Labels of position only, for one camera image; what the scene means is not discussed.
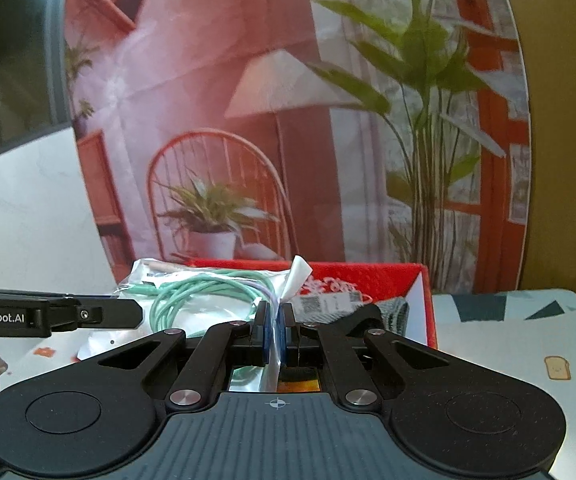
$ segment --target orange chair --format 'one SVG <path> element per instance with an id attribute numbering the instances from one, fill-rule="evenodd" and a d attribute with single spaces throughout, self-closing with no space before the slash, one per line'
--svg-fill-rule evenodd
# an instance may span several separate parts
<path id="1" fill-rule="evenodd" d="M 259 220 L 255 230 L 244 230 L 244 243 L 262 244 L 286 260 L 298 252 L 290 204 L 272 162 L 242 137 L 202 128 L 172 139 L 157 152 L 148 168 L 148 201 L 162 260 L 183 261 L 193 256 L 188 248 L 188 234 L 175 233 L 175 226 L 161 217 L 175 208 L 165 186 L 191 187 L 191 175 L 206 183 L 231 185 L 278 219 Z"/>

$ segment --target white flower pot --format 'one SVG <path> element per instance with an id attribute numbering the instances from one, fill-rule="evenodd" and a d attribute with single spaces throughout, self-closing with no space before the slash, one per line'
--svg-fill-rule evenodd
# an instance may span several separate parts
<path id="1" fill-rule="evenodd" d="M 233 232 L 225 233 L 188 233 L 190 249 L 199 258 L 213 260 L 232 260 L 235 256 L 237 235 Z"/>

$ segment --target barcode sticker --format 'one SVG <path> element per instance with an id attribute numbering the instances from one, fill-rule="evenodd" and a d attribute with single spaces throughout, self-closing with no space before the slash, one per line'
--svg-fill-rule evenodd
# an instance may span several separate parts
<path id="1" fill-rule="evenodd" d="M 356 297 L 359 292 L 333 292 L 331 294 L 308 294 L 306 296 L 295 296 L 290 300 L 295 317 L 299 319 L 302 315 L 311 314 L 336 314 L 354 312 Z"/>

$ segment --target crosshair marking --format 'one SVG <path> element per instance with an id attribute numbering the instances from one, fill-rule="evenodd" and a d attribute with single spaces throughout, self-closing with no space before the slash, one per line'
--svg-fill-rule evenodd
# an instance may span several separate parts
<path id="1" fill-rule="evenodd" d="M 280 399 L 277 397 L 276 399 L 267 402 L 266 404 L 270 404 L 274 409 L 278 410 L 279 408 L 283 408 L 286 404 L 290 404 L 290 402 L 286 402 L 285 400 Z"/>

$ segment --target poster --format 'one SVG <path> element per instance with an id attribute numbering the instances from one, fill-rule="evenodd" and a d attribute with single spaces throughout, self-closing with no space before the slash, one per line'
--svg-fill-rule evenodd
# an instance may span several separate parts
<path id="1" fill-rule="evenodd" d="M 65 17 L 118 280 L 141 257 L 300 254 L 516 287 L 530 127 L 508 0 L 66 0 Z"/>

